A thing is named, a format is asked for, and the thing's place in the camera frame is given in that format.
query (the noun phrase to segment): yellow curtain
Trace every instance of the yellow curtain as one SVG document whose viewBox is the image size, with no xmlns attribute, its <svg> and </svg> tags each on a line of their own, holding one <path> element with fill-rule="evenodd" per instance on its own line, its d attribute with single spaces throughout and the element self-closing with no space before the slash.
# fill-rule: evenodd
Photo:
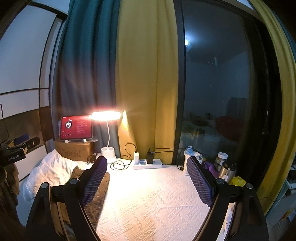
<svg viewBox="0 0 296 241">
<path fill-rule="evenodd" d="M 271 36 L 279 65 L 282 92 L 282 122 L 279 141 L 268 171 L 257 190 L 266 214 L 281 190 L 296 150 L 295 80 L 296 64 L 287 37 L 278 20 L 261 0 L 250 0 Z"/>
<path fill-rule="evenodd" d="M 173 0 L 122 0 L 118 20 L 116 102 L 126 117 L 119 125 L 124 145 L 140 158 L 150 147 L 173 148 L 178 98 L 178 39 Z M 127 150 L 133 154 L 134 148 Z M 165 164 L 172 153 L 161 153 Z"/>
</svg>

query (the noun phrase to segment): purple cloth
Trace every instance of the purple cloth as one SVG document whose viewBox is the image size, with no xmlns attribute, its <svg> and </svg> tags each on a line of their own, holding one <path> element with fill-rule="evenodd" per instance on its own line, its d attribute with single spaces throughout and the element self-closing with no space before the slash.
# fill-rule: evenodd
<svg viewBox="0 0 296 241">
<path fill-rule="evenodd" d="M 216 169 L 212 163 L 205 161 L 203 164 L 203 168 L 209 170 L 214 177 L 219 177 L 219 172 L 216 172 Z"/>
</svg>

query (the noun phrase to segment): power strip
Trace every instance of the power strip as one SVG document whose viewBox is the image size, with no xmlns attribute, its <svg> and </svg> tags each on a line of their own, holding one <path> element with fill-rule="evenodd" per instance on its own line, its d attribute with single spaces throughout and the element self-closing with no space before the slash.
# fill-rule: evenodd
<svg viewBox="0 0 296 241">
<path fill-rule="evenodd" d="M 153 168 L 161 168 L 162 162 L 160 159 L 153 159 L 153 164 L 147 164 L 146 159 L 140 159 L 139 163 L 135 163 L 135 160 L 132 161 L 133 169 L 153 169 Z"/>
</svg>

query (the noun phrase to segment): curtain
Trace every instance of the curtain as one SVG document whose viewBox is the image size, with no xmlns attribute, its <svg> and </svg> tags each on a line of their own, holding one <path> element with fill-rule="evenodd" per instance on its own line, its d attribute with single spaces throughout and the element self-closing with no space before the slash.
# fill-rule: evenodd
<svg viewBox="0 0 296 241">
<path fill-rule="evenodd" d="M 140 158 L 151 147 L 173 148 L 178 98 L 178 39 L 173 0 L 123 0 L 118 21 L 116 102 L 126 111 L 121 154 L 134 141 Z M 159 153 L 165 164 L 173 153 Z"/>
<path fill-rule="evenodd" d="M 266 175 L 257 190 L 266 214 L 280 192 L 295 156 L 296 64 L 289 41 L 275 15 L 261 0 L 250 0 L 250 2 L 262 17 L 271 36 L 279 65 L 282 91 L 282 122 L 278 144 Z"/>
<path fill-rule="evenodd" d="M 296 43 L 293 40 L 292 36 L 290 35 L 290 33 L 288 32 L 288 30 L 285 28 L 283 22 L 279 19 L 279 17 L 275 14 L 275 12 L 273 12 L 274 16 L 276 17 L 276 19 L 279 21 L 281 27 L 283 28 L 283 31 L 289 41 L 290 47 L 292 49 L 292 53 L 294 56 L 294 59 L 296 59 Z M 279 203 L 280 199 L 282 198 L 282 196 L 286 193 L 286 191 L 288 190 L 288 186 L 284 183 L 283 187 L 281 188 L 275 202 L 272 204 L 271 208 L 269 209 L 268 213 L 266 216 L 268 216 L 270 213 L 272 213 L 273 208 L 275 208 L 275 206 Z"/>
<path fill-rule="evenodd" d="M 72 0 L 59 50 L 55 90 L 59 116 L 116 108 L 115 56 L 120 0 Z M 110 146 L 120 157 L 117 122 L 109 122 Z M 107 125 L 94 123 L 95 151 L 107 146 Z"/>
</svg>

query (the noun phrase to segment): tablet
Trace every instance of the tablet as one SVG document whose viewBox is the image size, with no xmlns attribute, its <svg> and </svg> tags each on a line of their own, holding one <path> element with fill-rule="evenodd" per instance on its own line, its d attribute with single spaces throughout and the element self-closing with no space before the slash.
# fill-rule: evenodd
<svg viewBox="0 0 296 241">
<path fill-rule="evenodd" d="M 63 116 L 60 128 L 60 139 L 91 139 L 93 137 L 90 115 Z"/>
</svg>

